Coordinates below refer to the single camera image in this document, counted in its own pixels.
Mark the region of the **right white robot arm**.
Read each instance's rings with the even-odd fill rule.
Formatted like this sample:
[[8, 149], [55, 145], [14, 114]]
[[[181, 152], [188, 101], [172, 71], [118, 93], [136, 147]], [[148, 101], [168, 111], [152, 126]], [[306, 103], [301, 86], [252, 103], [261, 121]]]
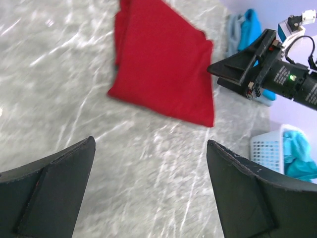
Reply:
[[317, 70], [282, 60], [282, 43], [276, 31], [266, 29], [246, 49], [216, 63], [207, 71], [218, 77], [218, 85], [248, 99], [269, 90], [311, 109], [317, 108]]

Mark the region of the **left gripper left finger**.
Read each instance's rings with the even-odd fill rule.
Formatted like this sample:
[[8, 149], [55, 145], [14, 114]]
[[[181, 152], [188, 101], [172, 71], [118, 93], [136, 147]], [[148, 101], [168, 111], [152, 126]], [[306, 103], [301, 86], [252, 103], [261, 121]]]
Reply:
[[92, 136], [0, 174], [2, 238], [70, 238], [92, 169]]

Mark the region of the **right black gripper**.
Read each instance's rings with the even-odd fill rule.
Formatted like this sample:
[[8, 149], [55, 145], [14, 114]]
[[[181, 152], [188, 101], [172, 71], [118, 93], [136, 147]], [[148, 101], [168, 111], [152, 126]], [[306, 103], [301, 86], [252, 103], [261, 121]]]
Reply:
[[282, 60], [282, 44], [273, 30], [266, 29], [244, 50], [208, 66], [207, 72], [219, 77], [218, 85], [247, 98], [259, 97], [264, 89], [291, 100], [310, 98], [309, 68]]

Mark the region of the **red t shirt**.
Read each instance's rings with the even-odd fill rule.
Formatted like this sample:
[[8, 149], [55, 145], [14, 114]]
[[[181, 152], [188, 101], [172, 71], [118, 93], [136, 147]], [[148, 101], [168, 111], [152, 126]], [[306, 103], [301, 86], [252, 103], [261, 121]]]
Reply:
[[117, 75], [108, 95], [212, 127], [212, 41], [161, 0], [122, 0], [114, 20]]

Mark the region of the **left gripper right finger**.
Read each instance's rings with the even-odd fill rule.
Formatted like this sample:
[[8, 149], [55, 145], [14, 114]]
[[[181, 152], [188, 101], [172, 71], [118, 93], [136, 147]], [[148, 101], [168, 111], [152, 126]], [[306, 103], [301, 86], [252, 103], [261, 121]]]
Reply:
[[317, 186], [270, 170], [216, 141], [207, 163], [226, 238], [315, 238]]

